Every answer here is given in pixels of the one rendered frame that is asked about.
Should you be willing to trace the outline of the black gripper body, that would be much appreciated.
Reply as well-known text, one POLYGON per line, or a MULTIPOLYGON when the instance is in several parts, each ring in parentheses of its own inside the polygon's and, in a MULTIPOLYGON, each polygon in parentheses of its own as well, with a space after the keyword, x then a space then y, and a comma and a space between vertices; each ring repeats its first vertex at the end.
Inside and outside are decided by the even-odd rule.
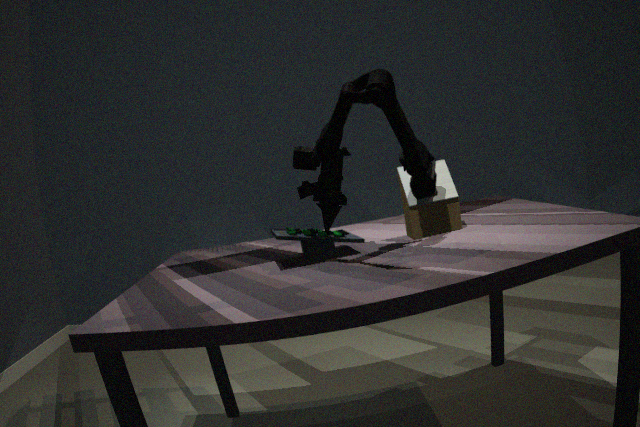
POLYGON ((321 171, 322 196, 313 195, 313 201, 324 205, 347 205, 347 197, 341 192, 343 176, 341 172, 321 171))

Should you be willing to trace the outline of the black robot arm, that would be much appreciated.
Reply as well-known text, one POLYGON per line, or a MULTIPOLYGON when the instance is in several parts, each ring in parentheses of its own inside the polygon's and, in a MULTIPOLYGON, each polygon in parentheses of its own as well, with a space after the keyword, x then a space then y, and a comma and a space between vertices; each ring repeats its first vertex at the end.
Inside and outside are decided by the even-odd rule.
MULTIPOLYGON (((401 145, 399 162, 404 171, 407 170, 411 175, 410 189, 416 199, 437 195, 436 158, 428 152, 423 142, 416 139, 396 99, 393 77, 384 69, 365 73, 342 86, 331 120, 321 131, 315 147, 294 147, 293 168, 316 170, 321 163, 321 171, 342 172, 343 156, 351 156, 351 153, 347 147, 339 147, 347 115, 356 102, 365 105, 373 103, 384 112, 401 145)), ((314 183, 303 181, 302 186, 297 189, 300 199, 323 194, 320 177, 314 183)))

